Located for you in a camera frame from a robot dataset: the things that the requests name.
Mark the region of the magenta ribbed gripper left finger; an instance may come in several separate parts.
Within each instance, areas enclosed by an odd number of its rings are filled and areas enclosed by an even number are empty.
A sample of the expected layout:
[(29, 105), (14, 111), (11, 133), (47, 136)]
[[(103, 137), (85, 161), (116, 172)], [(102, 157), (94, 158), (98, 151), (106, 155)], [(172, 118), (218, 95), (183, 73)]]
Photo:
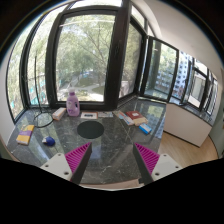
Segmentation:
[(41, 166), (41, 169), (75, 184), (79, 184), (87, 167), (91, 153), (92, 143), (88, 142), (66, 154), (55, 154)]

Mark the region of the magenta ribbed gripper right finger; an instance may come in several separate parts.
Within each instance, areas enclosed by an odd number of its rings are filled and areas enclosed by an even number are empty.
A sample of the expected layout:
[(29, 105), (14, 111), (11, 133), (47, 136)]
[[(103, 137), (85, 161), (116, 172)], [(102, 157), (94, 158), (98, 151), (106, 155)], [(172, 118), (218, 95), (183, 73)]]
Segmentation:
[(138, 143), (133, 144), (133, 154), (145, 185), (182, 169), (168, 154), (158, 154)]

